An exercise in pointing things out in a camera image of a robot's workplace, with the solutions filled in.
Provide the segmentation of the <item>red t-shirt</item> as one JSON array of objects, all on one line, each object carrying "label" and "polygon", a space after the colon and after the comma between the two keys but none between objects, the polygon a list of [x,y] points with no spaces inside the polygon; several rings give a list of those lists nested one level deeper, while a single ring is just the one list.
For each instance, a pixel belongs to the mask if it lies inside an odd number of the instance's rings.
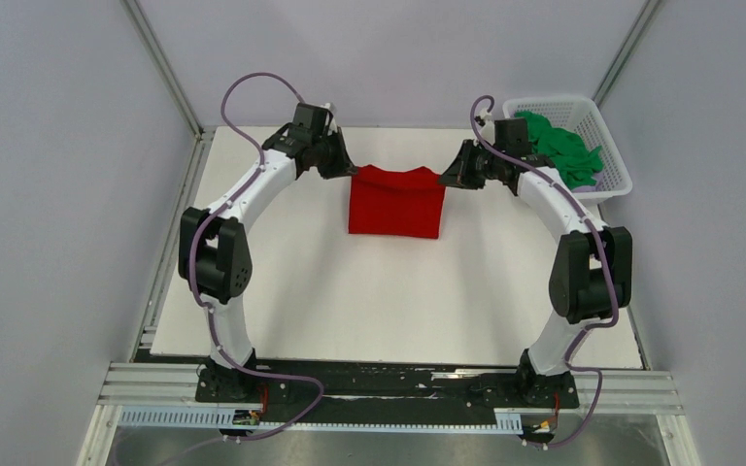
[{"label": "red t-shirt", "polygon": [[359,168],[351,178],[348,232],[438,239],[446,192],[438,178],[424,166],[405,172]]}]

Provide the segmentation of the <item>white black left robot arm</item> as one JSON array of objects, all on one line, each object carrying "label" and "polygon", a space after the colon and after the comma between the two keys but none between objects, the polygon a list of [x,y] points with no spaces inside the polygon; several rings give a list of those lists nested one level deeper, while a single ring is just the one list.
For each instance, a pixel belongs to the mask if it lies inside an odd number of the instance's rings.
[{"label": "white black left robot arm", "polygon": [[331,104],[298,104],[292,120],[257,148],[251,169],[234,186],[205,209],[186,209],[180,222],[179,273],[205,313],[221,388],[236,401],[256,394],[261,375],[244,313],[253,275],[251,228],[309,169],[327,180],[356,173]]}]

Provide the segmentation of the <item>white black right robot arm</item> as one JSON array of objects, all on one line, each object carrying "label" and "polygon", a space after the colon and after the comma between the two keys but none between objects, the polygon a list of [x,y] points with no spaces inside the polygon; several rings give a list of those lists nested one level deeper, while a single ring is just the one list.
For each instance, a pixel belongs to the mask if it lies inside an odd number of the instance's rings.
[{"label": "white black right robot arm", "polygon": [[473,138],[462,142],[439,184],[477,190],[500,182],[533,209],[557,243],[548,281],[553,310],[515,380],[520,399],[536,406],[553,395],[553,378],[573,370],[573,355],[590,333],[618,324],[631,295],[632,237],[594,216],[553,162],[534,153],[524,119],[475,116],[471,127]]}]

